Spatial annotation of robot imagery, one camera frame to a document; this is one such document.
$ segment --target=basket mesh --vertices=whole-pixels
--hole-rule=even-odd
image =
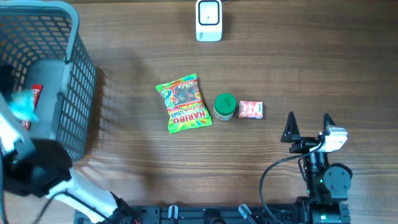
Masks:
[[[24,85],[30,65],[42,59],[63,59],[71,27],[70,17],[64,13],[41,15],[0,11],[0,67],[10,71],[7,74],[0,71],[0,82],[11,79],[12,91],[30,89]],[[72,65],[65,67],[70,71],[56,134],[70,157],[77,160],[85,150],[96,81],[94,65],[79,35],[69,64]]]

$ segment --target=red package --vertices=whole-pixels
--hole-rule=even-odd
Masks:
[[[241,101],[239,103],[240,118],[262,118],[262,101]]]
[[[32,99],[33,99],[33,106],[36,109],[37,102],[39,100],[40,93],[43,90],[43,85],[39,84],[33,84],[32,89],[30,93],[32,94]],[[21,123],[22,127],[24,127],[26,130],[30,129],[30,121],[22,121]]]

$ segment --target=haribo gummy bag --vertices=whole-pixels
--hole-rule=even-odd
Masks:
[[[156,86],[170,115],[169,133],[212,125],[211,117],[201,98],[197,75]]]

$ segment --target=wood grain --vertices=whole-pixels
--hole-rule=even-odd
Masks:
[[[75,4],[97,66],[86,156],[75,167],[131,204],[259,205],[264,169],[289,156],[280,143],[294,111],[303,136],[324,113],[349,132],[330,162],[352,168],[353,223],[398,218],[398,4],[358,1],[224,3],[223,40],[195,39],[194,2]],[[264,119],[213,120],[169,134],[160,83],[197,73],[215,97],[263,101]],[[296,161],[273,170],[268,202],[305,195]],[[11,223],[29,223],[45,199],[6,195]],[[70,223],[54,202],[42,223]]]

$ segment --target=pink candy package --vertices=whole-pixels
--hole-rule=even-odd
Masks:
[[[239,102],[240,118],[262,118],[262,101],[240,101]]]

